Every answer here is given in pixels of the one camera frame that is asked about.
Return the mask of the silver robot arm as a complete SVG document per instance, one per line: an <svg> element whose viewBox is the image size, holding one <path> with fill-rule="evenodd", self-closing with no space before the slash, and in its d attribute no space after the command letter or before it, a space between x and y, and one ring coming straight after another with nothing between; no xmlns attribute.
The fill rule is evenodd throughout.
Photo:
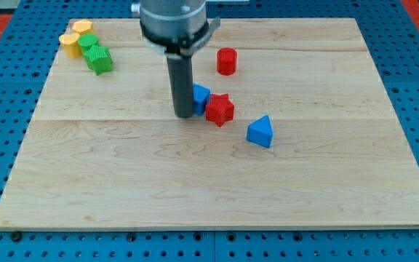
<svg viewBox="0 0 419 262"><path fill-rule="evenodd" d="M172 59L192 57L220 27L219 17L208 20L205 0L139 0L130 9L145 43Z"/></svg>

